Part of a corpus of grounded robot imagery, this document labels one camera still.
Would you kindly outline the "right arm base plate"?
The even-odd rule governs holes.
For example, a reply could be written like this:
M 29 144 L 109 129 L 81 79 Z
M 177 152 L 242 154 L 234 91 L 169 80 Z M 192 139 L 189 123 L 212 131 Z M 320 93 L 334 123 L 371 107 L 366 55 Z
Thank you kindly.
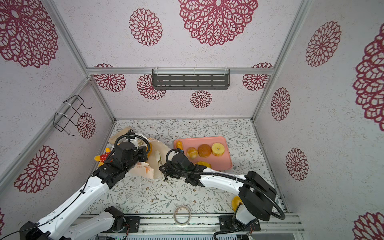
M 219 225 L 221 232 L 233 232 L 238 230 L 247 224 L 243 224 L 235 219 L 234 216 L 229 215 L 221 215 L 219 216 Z M 252 224 L 243 229 L 243 232 L 259 232 L 261 230 L 261 226 L 259 220 L 256 219 Z

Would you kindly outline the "long twisted fake bread stick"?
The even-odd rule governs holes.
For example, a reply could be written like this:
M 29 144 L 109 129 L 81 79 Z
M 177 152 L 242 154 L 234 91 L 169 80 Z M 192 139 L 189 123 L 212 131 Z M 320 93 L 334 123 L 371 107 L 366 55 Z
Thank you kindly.
M 183 142 L 182 141 L 176 141 L 176 148 L 183 150 L 184 149 Z

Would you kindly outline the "round orange fake bun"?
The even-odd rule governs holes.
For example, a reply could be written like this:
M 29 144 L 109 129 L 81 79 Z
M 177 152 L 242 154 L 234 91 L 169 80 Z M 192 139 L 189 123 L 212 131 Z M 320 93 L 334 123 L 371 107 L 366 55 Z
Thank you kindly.
M 207 158 L 212 154 L 211 146 L 208 144 L 202 144 L 198 147 L 198 154 L 201 158 Z

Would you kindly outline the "steel tongs cream tips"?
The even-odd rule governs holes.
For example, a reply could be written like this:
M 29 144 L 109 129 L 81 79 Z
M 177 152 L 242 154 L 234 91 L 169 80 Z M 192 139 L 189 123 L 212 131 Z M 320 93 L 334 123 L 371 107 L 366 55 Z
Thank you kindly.
M 156 162 L 158 164 L 158 167 L 159 167 L 159 171 L 160 171 L 160 174 L 161 174 L 161 177 L 162 177 L 162 180 L 164 182 L 167 181 L 167 177 L 163 174 L 163 172 L 161 171 L 161 167 L 163 165 L 163 162 L 162 162 L 162 156 L 161 156 L 161 153 L 160 151 L 155 151 L 155 158 L 156 158 Z

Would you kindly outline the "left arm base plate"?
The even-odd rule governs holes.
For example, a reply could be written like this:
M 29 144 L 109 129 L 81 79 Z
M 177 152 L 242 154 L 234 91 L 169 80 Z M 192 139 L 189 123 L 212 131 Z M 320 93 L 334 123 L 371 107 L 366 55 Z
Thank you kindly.
M 123 233 L 133 234 L 139 231 L 141 217 L 124 216 Z

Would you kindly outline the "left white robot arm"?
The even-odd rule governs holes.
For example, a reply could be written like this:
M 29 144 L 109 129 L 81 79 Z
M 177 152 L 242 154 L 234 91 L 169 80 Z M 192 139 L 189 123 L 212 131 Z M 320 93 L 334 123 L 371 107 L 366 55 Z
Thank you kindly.
M 97 168 L 80 189 L 53 212 L 20 228 L 22 240 L 86 240 L 104 231 L 122 232 L 127 224 L 124 214 L 115 207 L 73 225 L 73 222 L 100 196 L 122 180 L 137 163 L 147 161 L 147 154 L 128 150 L 110 154 L 112 160 Z

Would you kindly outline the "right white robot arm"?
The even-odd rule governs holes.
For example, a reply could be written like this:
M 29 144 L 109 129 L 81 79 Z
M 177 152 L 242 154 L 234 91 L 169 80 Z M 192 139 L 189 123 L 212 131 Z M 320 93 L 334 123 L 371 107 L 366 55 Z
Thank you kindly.
M 180 179 L 204 188 L 215 188 L 229 192 L 240 198 L 235 207 L 235 221 L 247 224 L 255 219 L 268 222 L 271 216 L 280 220 L 286 218 L 284 211 L 275 202 L 277 193 L 261 176 L 253 171 L 246 175 L 230 175 L 214 171 L 206 166 L 193 165 L 190 171 L 177 170 L 169 164 L 160 166 L 165 178 Z

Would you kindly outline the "yellow fake croissant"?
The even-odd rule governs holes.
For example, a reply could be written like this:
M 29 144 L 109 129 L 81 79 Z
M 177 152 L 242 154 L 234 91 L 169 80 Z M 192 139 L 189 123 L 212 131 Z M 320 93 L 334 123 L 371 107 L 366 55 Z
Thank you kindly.
M 205 166 L 207 168 L 211 168 L 211 164 L 203 162 L 203 161 L 199 161 L 196 164 L 199 165 L 199 166 Z

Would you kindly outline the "yellow ring-shaped fake bread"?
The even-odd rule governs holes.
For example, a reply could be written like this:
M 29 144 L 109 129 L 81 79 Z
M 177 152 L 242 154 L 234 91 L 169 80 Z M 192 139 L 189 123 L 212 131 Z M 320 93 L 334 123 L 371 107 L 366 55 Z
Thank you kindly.
M 212 154 L 216 157 L 222 156 L 226 151 L 225 146 L 221 143 L 214 143 L 211 149 L 212 149 Z

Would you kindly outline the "white paper bag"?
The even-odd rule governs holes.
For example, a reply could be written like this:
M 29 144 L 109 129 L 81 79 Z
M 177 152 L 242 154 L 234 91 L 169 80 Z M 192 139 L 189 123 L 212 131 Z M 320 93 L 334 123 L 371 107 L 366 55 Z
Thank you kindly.
M 148 141 L 151 146 L 148 160 L 137 163 L 129 171 L 129 174 L 134 177 L 143 177 L 150 180 L 162 179 L 163 174 L 159 168 L 166 163 L 166 154 L 170 148 L 163 142 L 153 138 L 149 138 Z

